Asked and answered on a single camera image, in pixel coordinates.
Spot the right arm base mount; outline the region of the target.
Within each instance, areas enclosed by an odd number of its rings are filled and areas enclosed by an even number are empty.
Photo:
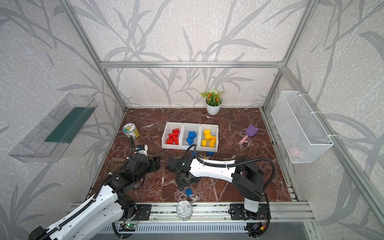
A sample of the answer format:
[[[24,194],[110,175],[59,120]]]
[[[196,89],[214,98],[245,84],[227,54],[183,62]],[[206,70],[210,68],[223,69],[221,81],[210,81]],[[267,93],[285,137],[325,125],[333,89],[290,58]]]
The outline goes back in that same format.
[[[256,212],[248,211],[245,209],[244,204],[230,204],[228,214],[231,216],[231,220],[270,220],[271,214],[269,212],[269,206],[266,203],[259,204],[259,208]]]

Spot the narrow red lego brick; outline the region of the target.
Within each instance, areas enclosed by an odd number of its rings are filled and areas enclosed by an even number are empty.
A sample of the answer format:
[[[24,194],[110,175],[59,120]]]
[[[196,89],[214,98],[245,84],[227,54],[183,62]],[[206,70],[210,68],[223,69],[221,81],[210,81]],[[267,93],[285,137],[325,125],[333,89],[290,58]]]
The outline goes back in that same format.
[[[173,139],[173,138],[178,138],[178,133],[172,133],[172,134],[168,134],[169,136],[169,139]]]

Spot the dark blue lego brick bottom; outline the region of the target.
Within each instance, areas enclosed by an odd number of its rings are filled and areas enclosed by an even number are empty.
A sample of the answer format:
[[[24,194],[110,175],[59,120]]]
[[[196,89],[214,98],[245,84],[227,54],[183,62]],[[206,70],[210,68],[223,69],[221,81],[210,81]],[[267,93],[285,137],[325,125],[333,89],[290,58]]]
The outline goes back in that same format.
[[[187,197],[193,195],[193,191],[192,191],[192,189],[186,189],[185,192],[186,192],[186,196],[187,196]]]

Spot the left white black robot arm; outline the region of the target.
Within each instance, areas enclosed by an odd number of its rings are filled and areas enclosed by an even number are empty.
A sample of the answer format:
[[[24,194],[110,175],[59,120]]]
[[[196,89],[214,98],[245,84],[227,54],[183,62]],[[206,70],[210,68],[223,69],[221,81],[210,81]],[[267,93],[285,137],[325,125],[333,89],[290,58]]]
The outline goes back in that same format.
[[[146,174],[160,168],[161,158],[149,157],[147,150],[146,145],[138,146],[89,199],[49,227],[37,227],[29,234],[29,239],[89,240],[120,219],[134,218],[139,210],[127,192],[133,191]]]

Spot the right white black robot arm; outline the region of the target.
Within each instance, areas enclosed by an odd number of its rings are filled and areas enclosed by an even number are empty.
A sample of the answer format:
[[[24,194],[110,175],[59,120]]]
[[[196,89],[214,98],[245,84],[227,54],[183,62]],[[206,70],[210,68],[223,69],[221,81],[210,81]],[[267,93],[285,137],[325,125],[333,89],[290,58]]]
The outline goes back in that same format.
[[[267,181],[265,181],[264,172],[256,162],[267,162],[271,165],[272,173]],[[276,165],[266,158],[216,161],[187,156],[178,159],[170,158],[166,169],[176,174],[180,190],[199,182],[201,178],[219,179],[233,184],[244,197],[244,208],[247,214],[259,211],[259,204],[263,198],[267,198],[265,191],[276,174]]]

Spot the long red lego brick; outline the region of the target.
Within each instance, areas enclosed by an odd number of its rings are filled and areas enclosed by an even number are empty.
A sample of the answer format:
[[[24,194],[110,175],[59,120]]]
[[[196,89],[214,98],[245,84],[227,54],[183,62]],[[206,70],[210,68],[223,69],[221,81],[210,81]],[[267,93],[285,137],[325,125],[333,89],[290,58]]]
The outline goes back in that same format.
[[[167,141],[166,141],[166,143],[167,143],[167,144],[169,144],[169,145],[172,145],[172,144],[173,144],[173,142],[174,142],[174,140],[173,140],[173,139],[167,139]]]

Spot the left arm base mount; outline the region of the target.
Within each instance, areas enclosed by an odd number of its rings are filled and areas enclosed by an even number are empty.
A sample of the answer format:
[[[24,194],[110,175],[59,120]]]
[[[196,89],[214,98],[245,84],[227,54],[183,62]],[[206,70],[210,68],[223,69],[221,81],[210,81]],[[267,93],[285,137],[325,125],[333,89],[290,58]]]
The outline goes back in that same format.
[[[148,221],[151,215],[151,204],[130,205],[124,210],[121,221]]]

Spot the blue sloped lego brick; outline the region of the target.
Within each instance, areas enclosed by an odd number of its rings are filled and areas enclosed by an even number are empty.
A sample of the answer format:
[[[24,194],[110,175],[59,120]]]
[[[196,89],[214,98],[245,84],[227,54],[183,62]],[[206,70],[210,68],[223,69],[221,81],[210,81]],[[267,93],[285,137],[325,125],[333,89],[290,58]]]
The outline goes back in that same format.
[[[193,140],[193,138],[191,138],[191,137],[187,138],[186,141],[187,141],[187,143],[188,143],[189,145],[192,145],[192,144],[194,143],[194,140]]]

